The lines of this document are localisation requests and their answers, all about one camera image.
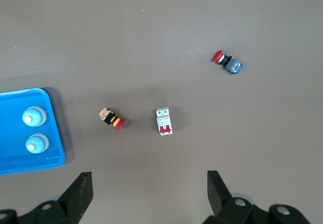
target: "white circuit breaker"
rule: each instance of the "white circuit breaker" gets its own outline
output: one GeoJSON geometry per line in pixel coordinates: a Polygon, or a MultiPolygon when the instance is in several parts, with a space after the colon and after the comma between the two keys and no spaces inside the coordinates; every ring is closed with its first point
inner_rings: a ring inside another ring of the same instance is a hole
{"type": "Polygon", "coordinates": [[[168,135],[173,133],[170,110],[168,107],[160,108],[156,110],[157,114],[157,124],[159,133],[163,135],[168,135]]]}

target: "gray table surface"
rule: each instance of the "gray table surface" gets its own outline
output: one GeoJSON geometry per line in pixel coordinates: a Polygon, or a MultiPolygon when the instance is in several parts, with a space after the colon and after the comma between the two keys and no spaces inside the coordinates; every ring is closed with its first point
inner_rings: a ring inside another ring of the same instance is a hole
{"type": "Polygon", "coordinates": [[[0,0],[0,92],[46,88],[66,153],[0,176],[0,209],[24,214],[92,171],[81,223],[197,224],[218,170],[260,208],[321,223],[322,21],[323,0],[0,0]],[[210,62],[219,49],[239,74],[210,62]],[[174,133],[160,136],[165,106],[174,133]]]}

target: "white cap top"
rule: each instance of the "white cap top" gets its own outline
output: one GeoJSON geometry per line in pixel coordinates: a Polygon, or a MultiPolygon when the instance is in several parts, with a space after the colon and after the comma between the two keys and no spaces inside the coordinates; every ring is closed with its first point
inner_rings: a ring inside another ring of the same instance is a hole
{"type": "Polygon", "coordinates": [[[24,122],[30,123],[31,122],[31,117],[25,117],[24,122]]]}
{"type": "Polygon", "coordinates": [[[29,151],[33,151],[33,150],[35,150],[35,146],[34,145],[32,145],[32,144],[30,144],[30,145],[28,145],[28,150],[29,151]]]}

